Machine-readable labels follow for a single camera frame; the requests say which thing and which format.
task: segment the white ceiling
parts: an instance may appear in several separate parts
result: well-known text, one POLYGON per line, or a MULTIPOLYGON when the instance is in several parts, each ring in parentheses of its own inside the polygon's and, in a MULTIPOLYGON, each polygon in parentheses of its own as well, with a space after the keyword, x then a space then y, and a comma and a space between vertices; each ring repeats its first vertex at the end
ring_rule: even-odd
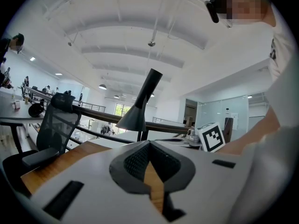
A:
POLYGON ((181 74, 188 79, 185 71, 192 74, 190 66, 202 57, 216 57, 212 48, 234 32, 224 22, 211 21, 204 1, 29 0, 8 29, 25 35, 25 50, 39 56, 46 71, 93 89, 105 84, 112 92, 137 95, 153 68, 163 74, 157 99, 181 74), (157 17, 156 45, 150 48, 157 17))

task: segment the desk lamp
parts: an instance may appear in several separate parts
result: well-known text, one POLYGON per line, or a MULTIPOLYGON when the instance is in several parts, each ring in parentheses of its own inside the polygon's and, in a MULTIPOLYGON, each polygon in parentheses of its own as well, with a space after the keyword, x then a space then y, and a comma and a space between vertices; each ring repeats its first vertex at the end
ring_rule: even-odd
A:
POLYGON ((138 139, 140 139, 141 132, 146 131, 145 127, 145 106, 150 99, 151 94, 154 92, 163 74, 150 69, 148 76, 143 83, 143 86, 138 94, 134 105, 129 111, 121 118, 116 127, 127 129, 131 131, 138 131, 138 139))

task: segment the white desk surface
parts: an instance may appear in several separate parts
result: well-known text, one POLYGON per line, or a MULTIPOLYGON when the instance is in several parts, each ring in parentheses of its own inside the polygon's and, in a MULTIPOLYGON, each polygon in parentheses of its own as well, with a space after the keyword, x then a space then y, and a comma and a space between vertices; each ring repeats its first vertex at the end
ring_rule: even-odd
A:
POLYGON ((38 117, 33 118, 29 115, 28 109, 31 107, 31 104, 25 104, 25 101, 20 100, 20 109, 13 109, 12 107, 12 100, 0 99, 0 119, 7 119, 7 120, 17 120, 21 123, 32 123, 33 121, 42 121, 43 115, 40 114, 38 117))

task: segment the recessed light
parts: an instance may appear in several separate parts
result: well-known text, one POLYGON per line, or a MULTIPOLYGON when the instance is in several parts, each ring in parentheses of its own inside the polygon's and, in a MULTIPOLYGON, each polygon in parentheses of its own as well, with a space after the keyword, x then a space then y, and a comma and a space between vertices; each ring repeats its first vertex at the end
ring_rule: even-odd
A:
POLYGON ((107 87, 104 84, 100 84, 99 88, 102 89, 102 90, 107 90, 107 87))

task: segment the window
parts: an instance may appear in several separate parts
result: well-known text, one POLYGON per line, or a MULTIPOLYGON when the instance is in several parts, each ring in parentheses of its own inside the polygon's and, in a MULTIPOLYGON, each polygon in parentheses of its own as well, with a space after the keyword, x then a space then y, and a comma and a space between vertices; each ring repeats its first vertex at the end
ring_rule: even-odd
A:
MULTIPOLYGON (((114 115, 123 117, 129 111, 130 108, 131 108, 130 105, 124 105, 124 104, 117 103, 116 107, 115 107, 114 115)), ((112 129, 115 131, 115 134, 124 133, 127 131, 126 129, 117 128, 117 127, 115 127, 115 125, 116 124, 112 124, 112 129)))

